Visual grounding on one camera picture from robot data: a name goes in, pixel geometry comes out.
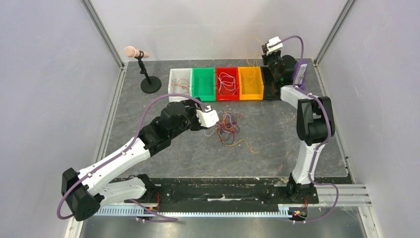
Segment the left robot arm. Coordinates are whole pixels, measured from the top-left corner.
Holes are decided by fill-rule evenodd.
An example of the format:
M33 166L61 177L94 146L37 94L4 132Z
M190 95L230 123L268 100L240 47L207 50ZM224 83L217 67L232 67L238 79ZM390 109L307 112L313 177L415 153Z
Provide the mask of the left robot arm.
M121 148L99 162L79 171L69 168L62 174L60 200L56 215L65 220L83 221L101 208L138 200L151 202L156 186L147 175L113 182L118 175L171 145L185 131L208 129L218 122L218 113L199 98L186 96L170 102L148 125L139 125L135 135Z

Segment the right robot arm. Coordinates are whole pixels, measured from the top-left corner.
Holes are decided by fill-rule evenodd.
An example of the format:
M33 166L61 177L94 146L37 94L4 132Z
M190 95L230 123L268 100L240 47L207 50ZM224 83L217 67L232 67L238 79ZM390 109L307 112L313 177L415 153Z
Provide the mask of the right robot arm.
M307 61L283 56L281 48L281 43L262 45L263 98L281 100L297 110L300 150L286 187L272 195L291 203L318 203L314 171L322 149L335 133L331 99L304 91Z

